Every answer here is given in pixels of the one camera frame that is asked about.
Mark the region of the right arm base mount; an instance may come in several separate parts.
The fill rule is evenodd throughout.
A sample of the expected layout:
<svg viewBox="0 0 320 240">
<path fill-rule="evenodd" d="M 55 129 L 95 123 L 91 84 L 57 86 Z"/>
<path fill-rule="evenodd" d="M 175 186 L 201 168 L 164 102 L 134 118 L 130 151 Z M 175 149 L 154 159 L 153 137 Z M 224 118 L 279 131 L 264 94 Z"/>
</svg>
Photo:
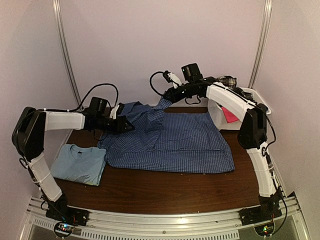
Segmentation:
<svg viewBox="0 0 320 240">
<path fill-rule="evenodd" d="M 276 231 L 275 218 L 282 216 L 279 207 L 269 211 L 261 205 L 250 208 L 243 208 L 238 211 L 243 226 L 253 225 L 255 233 L 262 238 L 271 237 Z"/>
</svg>

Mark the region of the blue dotted shirt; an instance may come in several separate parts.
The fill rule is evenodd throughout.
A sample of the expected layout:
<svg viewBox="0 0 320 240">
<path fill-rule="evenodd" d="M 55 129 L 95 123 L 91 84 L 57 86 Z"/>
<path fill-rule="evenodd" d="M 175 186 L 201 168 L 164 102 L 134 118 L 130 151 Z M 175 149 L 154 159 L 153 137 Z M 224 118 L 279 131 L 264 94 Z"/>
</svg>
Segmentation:
<svg viewBox="0 0 320 240">
<path fill-rule="evenodd" d="M 126 103 L 121 112 L 134 130 L 105 134 L 98 147 L 106 150 L 112 167 L 175 173 L 219 174 L 232 172 L 232 151 L 209 112 L 165 112 L 171 102 L 156 106 Z"/>
</svg>

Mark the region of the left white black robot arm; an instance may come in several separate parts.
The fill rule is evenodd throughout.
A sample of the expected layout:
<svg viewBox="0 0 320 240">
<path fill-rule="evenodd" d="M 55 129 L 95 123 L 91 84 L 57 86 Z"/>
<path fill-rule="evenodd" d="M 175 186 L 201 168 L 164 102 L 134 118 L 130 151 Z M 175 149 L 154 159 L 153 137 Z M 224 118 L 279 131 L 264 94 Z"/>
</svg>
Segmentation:
<svg viewBox="0 0 320 240">
<path fill-rule="evenodd" d="M 135 127 L 126 116 L 120 114 L 124 105 L 118 104 L 106 114 L 108 103 L 106 99 L 93 97 L 89 106 L 82 111 L 26 107 L 13 130 L 11 141 L 21 156 L 20 163 L 39 187 L 49 205 L 49 211 L 61 222 L 69 221 L 72 211 L 45 160 L 45 133 L 59 130 L 100 130 L 116 135 L 134 130 Z"/>
</svg>

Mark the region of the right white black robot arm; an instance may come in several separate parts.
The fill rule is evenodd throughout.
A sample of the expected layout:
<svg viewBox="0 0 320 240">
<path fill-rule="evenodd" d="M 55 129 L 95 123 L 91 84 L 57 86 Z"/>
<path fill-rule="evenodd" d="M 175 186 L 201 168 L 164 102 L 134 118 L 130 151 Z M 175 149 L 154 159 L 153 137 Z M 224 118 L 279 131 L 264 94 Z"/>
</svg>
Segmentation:
<svg viewBox="0 0 320 240">
<path fill-rule="evenodd" d="M 198 99 L 207 98 L 225 107 L 241 122 L 237 141 L 251 159 L 259 188 L 259 206 L 241 210 L 241 219 L 253 222 L 254 218 L 266 221 L 280 217 L 280 201 L 283 200 L 283 195 L 268 152 L 270 144 L 267 127 L 271 123 L 267 116 L 267 106 L 246 99 L 224 85 L 220 79 L 203 77 L 196 63 L 185 65 L 181 70 L 186 83 L 182 83 L 174 73 L 167 70 L 162 74 L 165 80 L 172 84 L 172 87 L 164 92 L 164 99 L 177 103 L 193 96 Z"/>
</svg>

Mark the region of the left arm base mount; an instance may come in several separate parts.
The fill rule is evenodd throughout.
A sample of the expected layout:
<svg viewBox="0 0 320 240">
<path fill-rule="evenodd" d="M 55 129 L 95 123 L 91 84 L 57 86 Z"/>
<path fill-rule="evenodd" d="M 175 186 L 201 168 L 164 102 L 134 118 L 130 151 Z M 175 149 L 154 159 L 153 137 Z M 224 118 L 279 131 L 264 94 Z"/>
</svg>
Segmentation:
<svg viewBox="0 0 320 240">
<path fill-rule="evenodd" d="M 58 238 L 67 238 L 75 232 L 77 227 L 87 225 L 89 211 L 67 207 L 66 214 L 62 214 L 50 207 L 46 210 L 45 216 L 57 221 L 53 227 L 55 235 Z"/>
</svg>

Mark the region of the light blue printed t-shirt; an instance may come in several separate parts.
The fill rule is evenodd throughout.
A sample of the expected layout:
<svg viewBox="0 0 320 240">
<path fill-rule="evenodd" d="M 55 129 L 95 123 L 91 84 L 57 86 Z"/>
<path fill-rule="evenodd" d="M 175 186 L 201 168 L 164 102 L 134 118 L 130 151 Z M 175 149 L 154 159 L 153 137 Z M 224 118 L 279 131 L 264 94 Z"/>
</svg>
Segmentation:
<svg viewBox="0 0 320 240">
<path fill-rule="evenodd" d="M 60 180 L 99 186 L 106 165 L 106 153 L 103 148 L 65 144 L 51 166 L 51 174 Z"/>
</svg>

